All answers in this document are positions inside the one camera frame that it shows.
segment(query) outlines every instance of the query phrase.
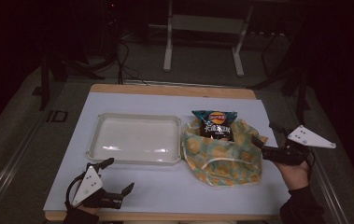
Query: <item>white tabletop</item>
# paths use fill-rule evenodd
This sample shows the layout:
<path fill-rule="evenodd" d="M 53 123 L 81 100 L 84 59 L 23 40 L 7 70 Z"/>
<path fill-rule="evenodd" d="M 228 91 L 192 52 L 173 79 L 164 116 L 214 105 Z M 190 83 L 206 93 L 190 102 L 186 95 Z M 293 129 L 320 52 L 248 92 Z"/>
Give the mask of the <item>white tabletop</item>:
<path fill-rule="evenodd" d="M 47 218 L 53 212 L 66 210 L 64 195 L 68 185 L 84 171 L 87 162 L 92 162 L 86 151 L 98 115 L 107 112 L 173 115 L 180 117 L 183 125 L 194 120 L 191 113 L 194 109 L 236 111 L 260 135 L 269 137 L 267 146 L 276 147 L 260 100 L 90 92 L 44 206 Z M 176 214 L 172 218 L 179 220 L 184 219 L 183 215 L 277 216 L 280 206 L 290 197 L 279 171 L 269 161 L 262 163 L 259 184 L 233 188 L 211 187 L 199 181 L 185 161 L 171 166 L 115 163 L 99 174 L 108 192 L 120 193 L 135 182 L 120 210 L 102 209 L 103 214 L 115 217 L 118 213 Z"/>

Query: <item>drawstring bag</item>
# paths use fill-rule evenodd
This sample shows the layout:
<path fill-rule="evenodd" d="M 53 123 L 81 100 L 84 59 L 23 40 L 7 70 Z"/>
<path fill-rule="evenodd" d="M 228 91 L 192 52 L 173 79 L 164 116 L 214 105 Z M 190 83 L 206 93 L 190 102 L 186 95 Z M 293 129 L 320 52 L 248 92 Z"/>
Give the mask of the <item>drawstring bag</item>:
<path fill-rule="evenodd" d="M 258 183 L 262 177 L 262 154 L 251 143 L 252 135 L 264 143 L 267 137 L 236 119 L 231 128 L 234 141 L 200 136 L 198 119 L 183 128 L 182 155 L 193 174 L 210 186 L 237 186 Z"/>

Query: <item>person's arm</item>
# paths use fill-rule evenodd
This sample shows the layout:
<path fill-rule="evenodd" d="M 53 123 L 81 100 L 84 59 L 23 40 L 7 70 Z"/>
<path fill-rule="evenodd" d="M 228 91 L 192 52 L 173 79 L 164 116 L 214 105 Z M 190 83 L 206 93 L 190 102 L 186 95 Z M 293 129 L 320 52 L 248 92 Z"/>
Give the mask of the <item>person's arm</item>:
<path fill-rule="evenodd" d="M 284 224 L 322 224 L 323 208 L 317 204 L 308 181 L 309 168 L 306 162 L 298 166 L 276 163 L 290 193 L 290 199 L 280 208 Z"/>
<path fill-rule="evenodd" d="M 96 224 L 99 217 L 96 215 L 99 208 L 90 208 L 80 205 L 66 213 L 63 224 Z"/>

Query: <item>lay's logo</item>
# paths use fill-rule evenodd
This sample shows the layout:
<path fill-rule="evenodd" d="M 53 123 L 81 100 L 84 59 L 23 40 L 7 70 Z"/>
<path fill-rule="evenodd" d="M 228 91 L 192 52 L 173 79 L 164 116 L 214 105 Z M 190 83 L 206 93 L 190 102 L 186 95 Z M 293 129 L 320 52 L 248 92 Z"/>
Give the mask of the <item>lay's logo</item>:
<path fill-rule="evenodd" d="M 226 115 L 218 111 L 212 112 L 209 115 L 209 120 L 215 124 L 222 124 L 226 120 Z"/>

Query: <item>dark background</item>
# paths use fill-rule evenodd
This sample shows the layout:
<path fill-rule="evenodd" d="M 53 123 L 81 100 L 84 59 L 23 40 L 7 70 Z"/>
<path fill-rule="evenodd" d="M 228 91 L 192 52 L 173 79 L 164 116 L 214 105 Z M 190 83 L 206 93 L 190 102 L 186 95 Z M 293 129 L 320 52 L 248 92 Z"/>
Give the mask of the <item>dark background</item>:
<path fill-rule="evenodd" d="M 45 40 L 52 40 L 77 59 L 84 57 L 83 45 L 92 44 L 95 49 L 95 39 L 87 43 L 84 37 L 77 37 L 69 2 L 60 2 L 0 0 L 0 113 L 24 79 L 39 66 Z M 87 4 L 83 0 L 71 2 Z M 148 22 L 166 24 L 166 1 L 130 0 L 124 4 L 120 12 L 126 25 L 142 35 Z M 252 27 L 255 22 L 261 24 L 260 17 L 252 21 Z M 321 14 L 315 24 L 316 32 L 307 34 L 306 43 L 296 52 L 306 55 L 308 49 L 313 50 L 308 44 L 317 40 L 314 58 L 310 59 L 309 85 L 315 89 L 354 165 L 354 1 L 338 1 L 334 10 Z"/>

